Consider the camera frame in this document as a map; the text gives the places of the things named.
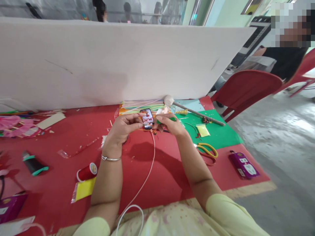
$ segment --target concrete floor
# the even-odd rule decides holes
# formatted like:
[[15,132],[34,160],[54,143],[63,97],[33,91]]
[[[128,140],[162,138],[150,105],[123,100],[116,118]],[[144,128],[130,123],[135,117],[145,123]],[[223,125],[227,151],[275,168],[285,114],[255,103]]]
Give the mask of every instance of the concrete floor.
[[229,122],[278,187],[236,202],[272,236],[314,236],[315,95],[288,96],[268,96]]

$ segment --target light yellow shirt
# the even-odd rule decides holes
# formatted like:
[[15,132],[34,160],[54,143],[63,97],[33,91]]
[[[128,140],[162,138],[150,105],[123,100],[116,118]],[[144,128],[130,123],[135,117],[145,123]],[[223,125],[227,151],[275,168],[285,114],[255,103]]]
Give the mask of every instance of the light yellow shirt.
[[[142,215],[118,229],[119,236],[138,236]],[[74,236],[109,236],[107,222],[95,217],[84,222]],[[245,208],[229,197],[214,194],[206,204],[206,213],[190,206],[173,203],[144,216],[141,236],[209,235],[209,236],[268,236]]]

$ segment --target scissors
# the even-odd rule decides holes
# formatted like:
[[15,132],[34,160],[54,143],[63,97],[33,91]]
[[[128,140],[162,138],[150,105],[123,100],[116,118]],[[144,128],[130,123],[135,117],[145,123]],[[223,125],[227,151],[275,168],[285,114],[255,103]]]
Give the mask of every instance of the scissors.
[[[208,157],[208,158],[210,158],[210,159],[212,160],[212,163],[208,163],[208,162],[205,161],[206,165],[207,165],[207,166],[214,166],[214,164],[215,164],[216,161],[217,161],[216,158],[218,157],[218,153],[217,153],[217,151],[214,149],[214,147],[212,147],[211,145],[206,144],[206,143],[198,143],[198,144],[194,144],[194,146],[197,148],[197,150],[198,150],[198,148],[200,148],[200,149],[202,149],[202,150],[205,151],[205,152],[201,152],[201,151],[198,150],[198,152],[200,153],[200,155],[202,155],[202,156],[204,156],[204,157]],[[214,155],[211,154],[204,146],[209,147],[209,148],[213,151]]]

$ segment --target purple pouch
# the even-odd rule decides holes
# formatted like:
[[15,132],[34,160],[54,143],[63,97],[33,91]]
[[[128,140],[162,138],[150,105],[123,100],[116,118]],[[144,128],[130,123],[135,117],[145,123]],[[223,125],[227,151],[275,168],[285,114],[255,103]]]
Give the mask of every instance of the purple pouch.
[[15,195],[0,201],[0,224],[17,218],[27,196],[27,194]]
[[230,151],[231,154],[229,158],[233,163],[234,167],[238,170],[242,177],[251,179],[253,177],[259,176],[259,172],[255,167],[249,162],[244,153]]

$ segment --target black shirt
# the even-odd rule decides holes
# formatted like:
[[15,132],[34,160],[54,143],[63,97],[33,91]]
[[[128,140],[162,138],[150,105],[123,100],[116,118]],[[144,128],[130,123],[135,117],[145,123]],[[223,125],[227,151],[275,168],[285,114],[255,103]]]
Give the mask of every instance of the black shirt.
[[299,68],[308,48],[267,48],[263,56],[277,60],[271,74],[289,80]]

